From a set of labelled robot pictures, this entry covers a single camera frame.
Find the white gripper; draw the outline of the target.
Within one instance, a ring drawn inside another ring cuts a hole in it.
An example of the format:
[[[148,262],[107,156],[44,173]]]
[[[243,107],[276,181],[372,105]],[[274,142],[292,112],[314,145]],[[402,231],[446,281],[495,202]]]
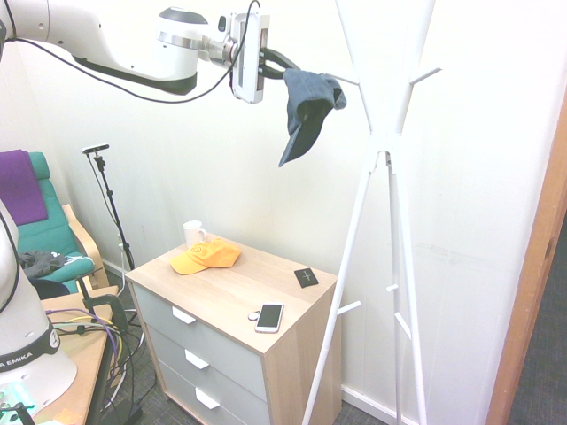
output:
[[[286,69],[299,69],[283,53],[265,48],[268,29],[267,14],[250,12],[231,15],[230,36],[237,43],[230,55],[236,60],[232,69],[231,88],[236,98],[248,104],[257,104],[262,100],[264,78],[282,80]],[[277,64],[283,70],[271,67],[270,63]]]

